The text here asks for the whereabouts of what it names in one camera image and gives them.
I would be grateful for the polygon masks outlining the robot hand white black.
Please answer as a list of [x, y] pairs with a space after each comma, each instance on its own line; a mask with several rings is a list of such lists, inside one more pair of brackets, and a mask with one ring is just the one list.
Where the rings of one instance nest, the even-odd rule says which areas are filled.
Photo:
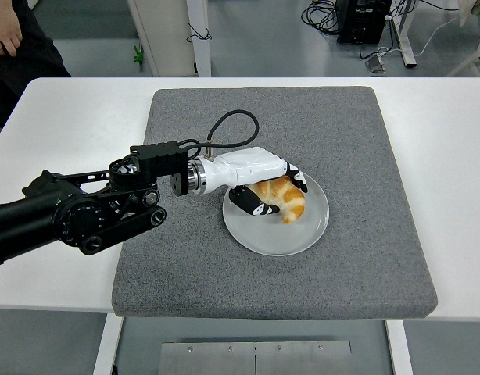
[[202, 174], [200, 194], [227, 186], [230, 201], [245, 213], [280, 213], [283, 223], [293, 223], [305, 212], [308, 188], [303, 172], [263, 148], [227, 152], [214, 160], [200, 156], [195, 163]]

